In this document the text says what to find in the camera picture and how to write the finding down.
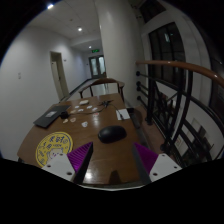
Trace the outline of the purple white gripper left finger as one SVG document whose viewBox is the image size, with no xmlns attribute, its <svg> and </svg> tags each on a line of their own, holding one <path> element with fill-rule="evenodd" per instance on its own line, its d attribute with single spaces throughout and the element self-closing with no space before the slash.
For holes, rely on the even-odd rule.
<svg viewBox="0 0 224 224">
<path fill-rule="evenodd" d="M 60 153 L 56 155 L 43 167 L 43 170 L 75 184 L 81 184 L 92 154 L 93 143 L 89 142 L 68 154 Z"/>
</svg>

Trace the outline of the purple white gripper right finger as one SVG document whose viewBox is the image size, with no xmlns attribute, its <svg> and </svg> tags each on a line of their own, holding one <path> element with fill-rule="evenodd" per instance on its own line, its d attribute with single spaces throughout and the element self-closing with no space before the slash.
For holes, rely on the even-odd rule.
<svg viewBox="0 0 224 224">
<path fill-rule="evenodd" d="M 143 185 L 181 170 L 181 167 L 167 154 L 156 154 L 138 143 L 134 144 L 132 153 Z"/>
</svg>

